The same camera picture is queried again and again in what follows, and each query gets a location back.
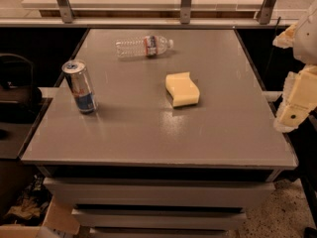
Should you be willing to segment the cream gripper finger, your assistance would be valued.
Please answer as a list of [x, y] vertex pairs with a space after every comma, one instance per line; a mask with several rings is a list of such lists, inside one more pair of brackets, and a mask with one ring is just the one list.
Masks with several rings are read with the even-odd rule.
[[285, 31], [274, 38], [272, 44], [282, 49], [292, 48], [296, 26], [297, 24], [290, 25]]
[[317, 108], [317, 66], [307, 64], [299, 73], [291, 71], [281, 97], [273, 127], [278, 132], [289, 133]]

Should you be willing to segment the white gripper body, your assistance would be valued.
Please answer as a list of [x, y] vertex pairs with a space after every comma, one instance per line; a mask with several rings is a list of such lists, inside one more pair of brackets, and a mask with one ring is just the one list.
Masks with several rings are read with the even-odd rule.
[[317, 0], [315, 0], [296, 25], [293, 55], [306, 64], [317, 64]]

